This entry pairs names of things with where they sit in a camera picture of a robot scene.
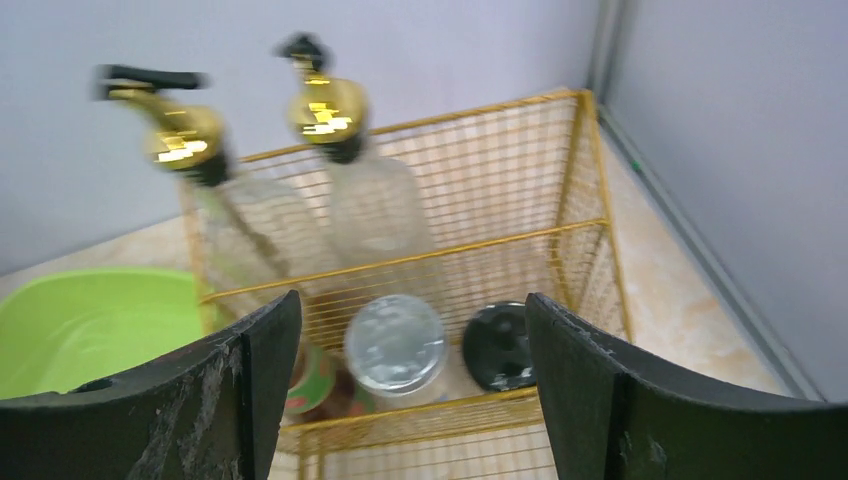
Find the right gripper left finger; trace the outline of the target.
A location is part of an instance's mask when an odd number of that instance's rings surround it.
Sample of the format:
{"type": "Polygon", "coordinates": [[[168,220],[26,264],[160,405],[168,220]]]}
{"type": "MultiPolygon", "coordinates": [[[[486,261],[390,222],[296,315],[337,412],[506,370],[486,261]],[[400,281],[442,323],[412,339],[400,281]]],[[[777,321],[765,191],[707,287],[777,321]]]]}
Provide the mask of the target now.
{"type": "Polygon", "coordinates": [[[1,404],[5,479],[265,479],[302,326],[290,291],[70,392],[1,404]]]}

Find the glass bottle with brown sauce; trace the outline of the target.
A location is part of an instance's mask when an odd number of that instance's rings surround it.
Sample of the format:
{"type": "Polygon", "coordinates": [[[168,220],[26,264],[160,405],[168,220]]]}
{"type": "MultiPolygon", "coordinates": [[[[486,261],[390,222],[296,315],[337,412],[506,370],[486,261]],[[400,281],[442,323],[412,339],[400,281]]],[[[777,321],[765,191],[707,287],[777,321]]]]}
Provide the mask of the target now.
{"type": "Polygon", "coordinates": [[[151,122],[153,164],[190,187],[215,290],[338,268],[305,198],[282,180],[242,172],[231,154],[222,116],[208,106],[181,103],[170,96],[172,90],[205,88],[205,74],[105,64],[96,78],[99,98],[120,102],[151,122]]]}

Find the clear glass bottle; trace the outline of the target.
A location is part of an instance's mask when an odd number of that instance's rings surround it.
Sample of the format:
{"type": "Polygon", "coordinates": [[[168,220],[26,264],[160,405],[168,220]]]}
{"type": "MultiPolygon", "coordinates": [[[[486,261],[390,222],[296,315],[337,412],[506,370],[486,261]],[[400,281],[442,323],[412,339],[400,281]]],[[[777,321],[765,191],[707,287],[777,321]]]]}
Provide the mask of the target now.
{"type": "Polygon", "coordinates": [[[312,34],[293,35],[275,53],[299,77],[288,120],[323,161],[330,180],[330,240],[343,262],[358,266],[432,251],[414,172],[381,155],[371,140],[364,87],[330,75],[329,51],[312,34]]]}

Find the black lid jar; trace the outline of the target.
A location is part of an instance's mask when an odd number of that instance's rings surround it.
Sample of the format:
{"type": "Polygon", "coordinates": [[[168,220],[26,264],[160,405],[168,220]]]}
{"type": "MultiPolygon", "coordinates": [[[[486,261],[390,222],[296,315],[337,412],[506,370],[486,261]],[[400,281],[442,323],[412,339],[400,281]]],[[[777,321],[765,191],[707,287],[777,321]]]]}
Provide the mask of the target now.
{"type": "Polygon", "coordinates": [[[482,390],[505,392],[536,385],[525,311],[521,302],[496,302],[476,312],[464,329],[463,361],[482,390]]]}

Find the green plastic basin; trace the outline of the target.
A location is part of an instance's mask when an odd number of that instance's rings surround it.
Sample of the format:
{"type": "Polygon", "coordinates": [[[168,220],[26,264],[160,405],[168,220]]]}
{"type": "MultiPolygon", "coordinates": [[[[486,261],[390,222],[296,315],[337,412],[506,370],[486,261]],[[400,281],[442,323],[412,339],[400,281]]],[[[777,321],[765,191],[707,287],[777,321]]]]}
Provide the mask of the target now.
{"type": "Polygon", "coordinates": [[[65,393],[209,333],[191,274],[113,267],[40,277],[1,302],[1,396],[65,393]]]}

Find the yellow cap sauce bottle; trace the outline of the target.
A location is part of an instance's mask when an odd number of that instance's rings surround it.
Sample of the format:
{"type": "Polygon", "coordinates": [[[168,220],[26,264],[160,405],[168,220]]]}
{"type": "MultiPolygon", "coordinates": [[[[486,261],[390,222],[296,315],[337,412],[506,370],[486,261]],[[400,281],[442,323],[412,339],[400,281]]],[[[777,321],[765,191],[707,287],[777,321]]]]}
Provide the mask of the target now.
{"type": "Polygon", "coordinates": [[[343,361],[313,343],[299,344],[284,409],[289,421],[310,423],[375,412],[372,395],[343,361]]]}

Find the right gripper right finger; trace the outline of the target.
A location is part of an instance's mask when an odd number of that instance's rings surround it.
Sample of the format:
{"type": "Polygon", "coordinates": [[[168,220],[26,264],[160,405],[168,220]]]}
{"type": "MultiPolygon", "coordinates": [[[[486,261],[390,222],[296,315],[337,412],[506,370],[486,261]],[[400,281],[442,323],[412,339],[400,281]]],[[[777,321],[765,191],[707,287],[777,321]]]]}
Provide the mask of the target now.
{"type": "Polygon", "coordinates": [[[561,479],[843,479],[847,407],[733,385],[525,302],[561,479]]]}

